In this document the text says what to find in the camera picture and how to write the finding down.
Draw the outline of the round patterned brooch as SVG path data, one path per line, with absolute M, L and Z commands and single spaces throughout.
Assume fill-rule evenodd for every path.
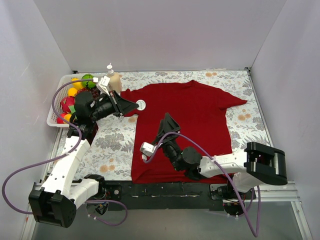
M 138 107 L 137 107 L 138 111 L 143 111 L 146 109 L 147 104 L 144 100 L 139 99 L 136 101 L 136 104 L 138 105 Z

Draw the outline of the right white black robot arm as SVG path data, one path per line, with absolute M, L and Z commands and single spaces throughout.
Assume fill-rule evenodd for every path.
M 192 146 L 181 149 L 176 142 L 179 124 L 169 113 L 160 121 L 154 143 L 162 149 L 176 171 L 184 171 L 192 180 L 232 174 L 227 195 L 237 199 L 261 184 L 285 186 L 288 183 L 285 152 L 258 142 L 248 142 L 243 151 L 207 156 Z

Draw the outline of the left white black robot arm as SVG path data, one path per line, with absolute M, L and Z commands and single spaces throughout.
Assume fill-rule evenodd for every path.
M 98 98 L 89 91 L 75 96 L 75 124 L 67 133 L 65 156 L 56 163 L 41 188 L 32 190 L 28 197 L 36 222 L 68 228 L 77 209 L 89 198 L 101 200 L 106 196 L 104 177 L 87 175 L 73 187 L 75 173 L 99 129 L 97 121 L 109 115 L 124 116 L 138 107 L 136 102 L 122 98 L 114 90 Z

